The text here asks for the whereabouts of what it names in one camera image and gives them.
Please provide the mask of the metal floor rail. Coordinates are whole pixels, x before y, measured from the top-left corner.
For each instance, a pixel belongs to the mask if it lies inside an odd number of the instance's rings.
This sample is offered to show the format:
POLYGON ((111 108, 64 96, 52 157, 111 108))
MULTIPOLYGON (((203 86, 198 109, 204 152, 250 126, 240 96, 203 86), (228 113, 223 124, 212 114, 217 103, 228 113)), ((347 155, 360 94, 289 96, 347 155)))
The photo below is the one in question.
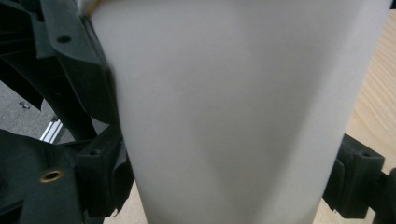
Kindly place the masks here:
POLYGON ((52 119, 46 130, 42 133, 39 140, 53 144, 58 138, 59 133, 63 128, 63 124, 59 119, 52 119))

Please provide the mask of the white paper cup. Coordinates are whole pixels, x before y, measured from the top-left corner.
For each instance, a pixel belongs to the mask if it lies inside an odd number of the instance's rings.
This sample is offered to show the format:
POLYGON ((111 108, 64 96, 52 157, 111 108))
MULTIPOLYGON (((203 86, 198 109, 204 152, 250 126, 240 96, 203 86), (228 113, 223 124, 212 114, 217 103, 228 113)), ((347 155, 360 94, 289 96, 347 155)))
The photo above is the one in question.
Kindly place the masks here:
POLYGON ((313 224, 392 0, 78 0, 148 224, 313 224))

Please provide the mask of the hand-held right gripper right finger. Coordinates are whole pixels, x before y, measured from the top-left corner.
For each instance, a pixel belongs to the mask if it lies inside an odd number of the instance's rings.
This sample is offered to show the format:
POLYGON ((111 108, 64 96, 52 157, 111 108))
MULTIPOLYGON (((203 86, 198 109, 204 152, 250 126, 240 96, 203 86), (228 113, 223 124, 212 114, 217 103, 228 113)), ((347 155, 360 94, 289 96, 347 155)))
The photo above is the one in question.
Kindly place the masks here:
POLYGON ((384 163, 382 155, 345 133, 323 200, 343 218, 364 219, 369 184, 380 177, 384 163))

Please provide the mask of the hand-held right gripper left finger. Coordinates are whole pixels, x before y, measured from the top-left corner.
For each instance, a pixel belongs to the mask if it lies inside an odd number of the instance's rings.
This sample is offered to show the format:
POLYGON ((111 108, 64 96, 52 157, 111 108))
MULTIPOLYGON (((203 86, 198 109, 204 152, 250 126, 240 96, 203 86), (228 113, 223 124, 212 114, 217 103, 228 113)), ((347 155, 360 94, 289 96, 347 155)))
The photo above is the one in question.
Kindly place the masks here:
POLYGON ((120 127, 110 125, 77 155, 84 206, 90 217, 109 217, 129 198, 134 174, 120 127))

